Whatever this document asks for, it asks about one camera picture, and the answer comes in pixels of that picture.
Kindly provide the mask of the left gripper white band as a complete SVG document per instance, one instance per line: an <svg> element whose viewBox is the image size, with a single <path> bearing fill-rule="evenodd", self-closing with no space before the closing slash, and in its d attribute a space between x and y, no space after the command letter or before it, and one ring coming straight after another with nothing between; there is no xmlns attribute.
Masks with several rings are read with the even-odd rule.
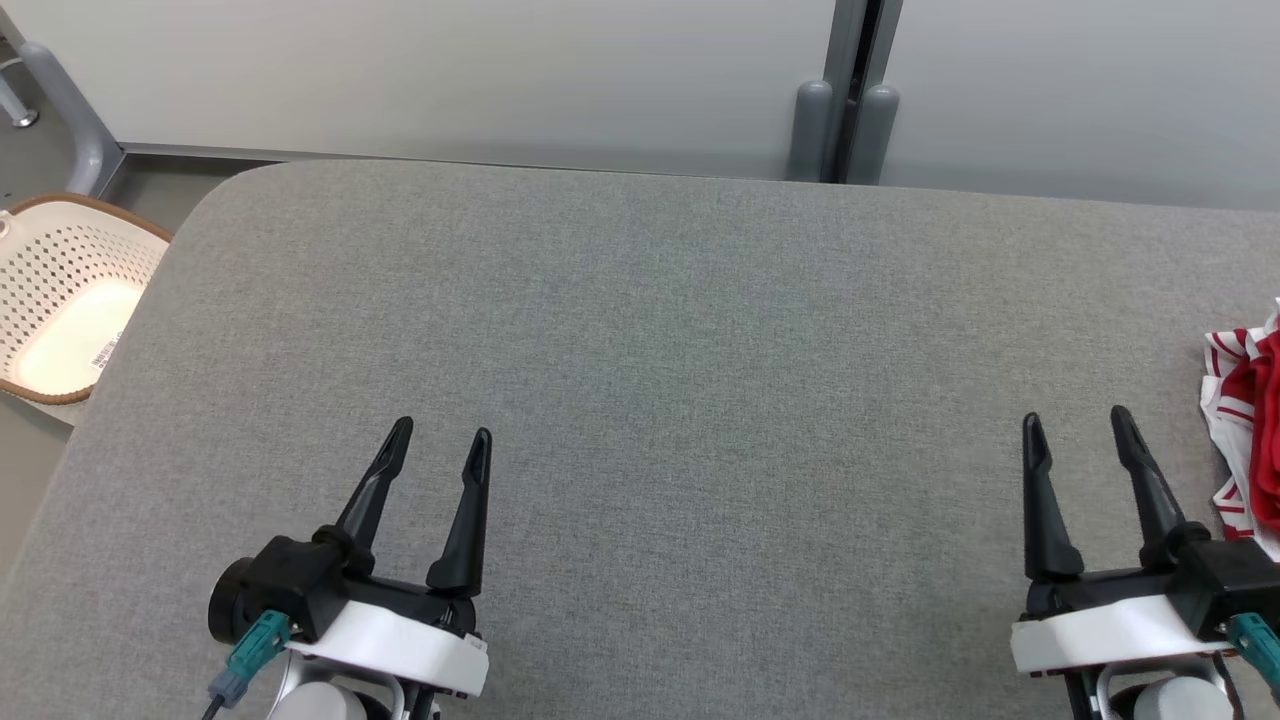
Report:
<svg viewBox="0 0 1280 720"><path fill-rule="evenodd" d="M412 433L411 416L394 421L334 525L349 573L372 574L372 542ZM444 550L428 571L433 593L463 600L448 600L444 618L426 621L388 609L384 600L349 600L316 641L293 639L285 646L285 692L347 676L412 682L457 697L483 693L490 659L471 598L483 589L490 465L492 433L480 428L463 465L463 491Z"/></svg>

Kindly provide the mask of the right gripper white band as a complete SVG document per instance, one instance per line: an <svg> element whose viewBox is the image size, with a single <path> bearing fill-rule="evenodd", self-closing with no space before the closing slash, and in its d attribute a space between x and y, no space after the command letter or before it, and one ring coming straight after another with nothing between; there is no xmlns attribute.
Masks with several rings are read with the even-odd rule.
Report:
<svg viewBox="0 0 1280 720"><path fill-rule="evenodd" d="M1183 656L1226 653L1222 633L1199 638L1167 597L1188 520L1130 410L1110 411L1117 457L1129 473L1143 546L1143 569L1085 571L1071 543L1050 470L1041 416L1021 424L1025 610L1010 650L1024 675Z"/></svg>

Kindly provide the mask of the red jersey with white sleeves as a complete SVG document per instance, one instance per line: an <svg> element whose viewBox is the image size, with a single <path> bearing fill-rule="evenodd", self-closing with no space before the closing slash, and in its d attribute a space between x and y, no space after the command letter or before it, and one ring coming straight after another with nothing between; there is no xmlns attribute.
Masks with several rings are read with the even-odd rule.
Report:
<svg viewBox="0 0 1280 720"><path fill-rule="evenodd" d="M1280 564L1280 297L1254 328L1204 334L1199 410L1228 479L1211 500L1229 539Z"/></svg>

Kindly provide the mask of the cream perforated laundry basket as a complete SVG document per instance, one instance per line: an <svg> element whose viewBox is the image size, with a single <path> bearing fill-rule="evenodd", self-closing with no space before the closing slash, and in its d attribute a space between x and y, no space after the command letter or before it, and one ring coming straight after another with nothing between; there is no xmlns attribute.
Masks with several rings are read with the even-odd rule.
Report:
<svg viewBox="0 0 1280 720"><path fill-rule="evenodd" d="M0 392L72 423L172 240L79 193L0 211Z"/></svg>

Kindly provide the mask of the grey furniture foot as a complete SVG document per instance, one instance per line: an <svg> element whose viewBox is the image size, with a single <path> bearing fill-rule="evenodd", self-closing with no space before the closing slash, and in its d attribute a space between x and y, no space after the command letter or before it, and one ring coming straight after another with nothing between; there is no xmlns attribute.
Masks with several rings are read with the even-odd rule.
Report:
<svg viewBox="0 0 1280 720"><path fill-rule="evenodd" d="M3 109L9 115L10 123L15 128L31 127L40 119L40 114L18 97L17 92L4 78L1 70L0 70L0 109Z"/></svg>

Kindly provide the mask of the grey double partition post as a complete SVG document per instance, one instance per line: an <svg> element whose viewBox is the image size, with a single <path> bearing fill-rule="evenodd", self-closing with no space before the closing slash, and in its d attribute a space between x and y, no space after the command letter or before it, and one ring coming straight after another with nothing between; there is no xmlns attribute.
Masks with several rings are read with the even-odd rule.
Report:
<svg viewBox="0 0 1280 720"><path fill-rule="evenodd" d="M904 0L835 0L824 73L800 85L785 179L878 184L900 92L884 82Z"/></svg>

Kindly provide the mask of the grey metal frame leg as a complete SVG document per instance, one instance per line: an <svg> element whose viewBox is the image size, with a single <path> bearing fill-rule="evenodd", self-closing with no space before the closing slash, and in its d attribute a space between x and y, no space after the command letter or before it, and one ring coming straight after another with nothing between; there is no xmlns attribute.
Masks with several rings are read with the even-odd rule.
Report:
<svg viewBox="0 0 1280 720"><path fill-rule="evenodd" d="M74 160L67 191L100 197L120 170L125 150L115 141L106 124L92 109L56 55L42 44L27 40L0 0L0 35L14 41L20 60L29 68L70 132Z"/></svg>

